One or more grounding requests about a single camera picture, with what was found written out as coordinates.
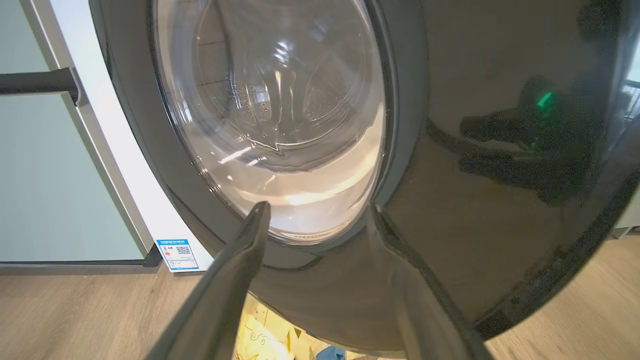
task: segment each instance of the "qr code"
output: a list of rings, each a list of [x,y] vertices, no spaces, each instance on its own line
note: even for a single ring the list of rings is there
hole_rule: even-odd
[[[187,255],[191,253],[188,246],[176,246],[175,248],[178,249],[179,255]]]

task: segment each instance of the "laminate floor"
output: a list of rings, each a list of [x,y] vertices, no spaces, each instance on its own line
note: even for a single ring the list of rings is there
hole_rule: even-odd
[[[164,265],[2,268],[0,359],[144,358],[199,279]],[[640,359],[639,323],[640,236],[627,236],[487,347],[500,360]]]

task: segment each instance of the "front-load washing machine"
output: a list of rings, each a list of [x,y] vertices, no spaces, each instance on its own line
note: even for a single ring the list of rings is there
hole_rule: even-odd
[[[189,228],[215,257],[269,202],[250,291],[346,348],[403,348],[371,204],[490,338],[571,279],[637,186],[637,1],[90,4]]]

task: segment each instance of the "sticker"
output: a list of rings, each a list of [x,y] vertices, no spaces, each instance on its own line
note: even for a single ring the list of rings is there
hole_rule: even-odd
[[[164,257],[164,261],[171,270],[199,269],[187,239],[158,240],[157,243]]]

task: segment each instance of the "light green cabinet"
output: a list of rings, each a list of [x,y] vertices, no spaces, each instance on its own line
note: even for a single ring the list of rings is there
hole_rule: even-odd
[[[30,6],[0,1],[0,74],[58,68],[61,54],[56,60]],[[109,149],[96,148],[104,141],[90,104],[82,111],[87,119],[66,92],[0,96],[0,263],[147,255],[144,226],[131,221],[137,210],[122,203],[128,190],[113,184],[118,169],[104,166]]]
[[[143,259],[70,96],[1,96],[0,110],[0,261]]]

